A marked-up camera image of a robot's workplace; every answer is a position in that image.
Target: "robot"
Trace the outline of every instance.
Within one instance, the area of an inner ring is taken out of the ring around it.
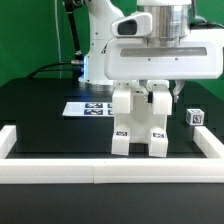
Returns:
[[[191,29],[191,7],[191,0],[138,0],[135,13],[112,23],[105,58],[115,88],[112,154],[126,156],[130,143],[143,143],[149,156],[166,157],[167,116],[184,80],[222,74],[224,30]],[[195,18],[203,28],[219,25]],[[173,98],[166,80],[176,81]]]
[[[90,50],[85,57],[82,55],[78,35],[75,27],[73,11],[85,4],[89,13],[90,21]],[[73,66],[83,64],[82,74],[78,72],[79,86],[95,91],[113,91],[113,81],[105,76],[104,58],[106,46],[113,35],[110,25],[113,21],[123,17],[120,9],[115,7],[110,0],[64,0],[71,31],[74,40],[75,59]]]

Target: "white cube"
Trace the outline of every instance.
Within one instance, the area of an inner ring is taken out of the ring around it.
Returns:
[[[187,109],[186,121],[190,125],[203,125],[205,113],[200,109]]]
[[[149,137],[149,156],[166,157],[168,148],[166,131],[151,129]]]
[[[116,128],[112,139],[111,154],[124,155],[129,154],[130,128]]]

